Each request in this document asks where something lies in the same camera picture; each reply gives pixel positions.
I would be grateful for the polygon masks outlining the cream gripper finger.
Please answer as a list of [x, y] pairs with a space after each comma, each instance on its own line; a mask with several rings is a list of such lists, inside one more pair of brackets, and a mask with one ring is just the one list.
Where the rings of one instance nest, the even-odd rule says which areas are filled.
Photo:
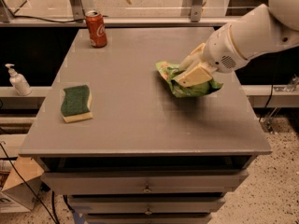
[[184, 71], [189, 68], [193, 63], [198, 64], [202, 61], [203, 50], [205, 43], [198, 45], [178, 66], [180, 71]]
[[212, 74], [217, 67], [208, 63], [193, 64], [181, 74], [174, 77], [174, 80], [182, 87], [191, 87], [208, 82], [213, 78]]

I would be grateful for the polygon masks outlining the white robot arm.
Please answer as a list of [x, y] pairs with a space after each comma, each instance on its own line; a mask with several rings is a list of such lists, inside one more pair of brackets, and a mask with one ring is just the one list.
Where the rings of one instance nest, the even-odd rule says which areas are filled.
[[231, 73], [265, 53], [299, 44], [299, 0], [268, 0], [212, 33], [179, 65], [175, 81], [191, 87]]

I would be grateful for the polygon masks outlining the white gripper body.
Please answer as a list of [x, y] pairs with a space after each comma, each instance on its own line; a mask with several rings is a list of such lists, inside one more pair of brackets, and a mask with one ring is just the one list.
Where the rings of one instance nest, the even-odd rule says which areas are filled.
[[231, 27], [225, 24], [216, 30], [206, 41], [203, 51], [205, 61], [221, 73], [231, 73], [249, 62], [238, 50]]

